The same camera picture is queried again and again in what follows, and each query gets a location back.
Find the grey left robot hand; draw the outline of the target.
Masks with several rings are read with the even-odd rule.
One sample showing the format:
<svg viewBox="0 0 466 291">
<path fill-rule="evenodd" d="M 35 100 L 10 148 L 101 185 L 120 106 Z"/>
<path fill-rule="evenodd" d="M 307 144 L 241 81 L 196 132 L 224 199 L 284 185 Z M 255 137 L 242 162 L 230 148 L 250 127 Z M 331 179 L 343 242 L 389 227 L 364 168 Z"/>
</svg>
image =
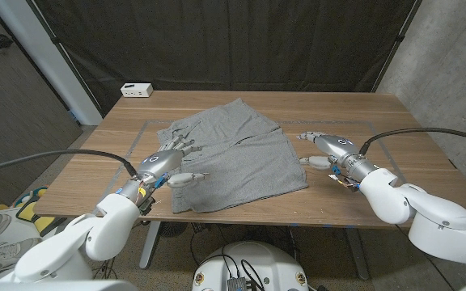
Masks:
<svg viewBox="0 0 466 291">
<path fill-rule="evenodd" d="M 182 165 L 185 156 L 201 150 L 200 146 L 193 146 L 193 143 L 193 139 L 185 139 L 181 135 L 174 137 L 142 161 L 134 178 L 143 183 L 154 184 L 154 188 L 160 188 L 163 184 L 170 188 L 183 188 L 206 179 L 208 173 L 172 174 L 172 171 Z"/>
</svg>

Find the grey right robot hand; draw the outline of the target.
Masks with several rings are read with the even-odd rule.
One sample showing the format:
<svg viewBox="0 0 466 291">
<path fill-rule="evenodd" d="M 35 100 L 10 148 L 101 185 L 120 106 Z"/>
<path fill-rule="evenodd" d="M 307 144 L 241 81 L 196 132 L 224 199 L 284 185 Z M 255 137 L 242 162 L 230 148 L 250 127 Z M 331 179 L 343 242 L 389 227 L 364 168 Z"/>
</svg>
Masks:
<svg viewBox="0 0 466 291">
<path fill-rule="evenodd" d="M 377 167 L 360 154 L 358 147 L 350 140 L 337 135 L 322 132 L 305 132 L 298 135 L 298 139 L 309 140 L 318 149 L 327 154 L 339 167 L 345 168 L 347 173 L 356 180 L 363 180 Z"/>
</svg>

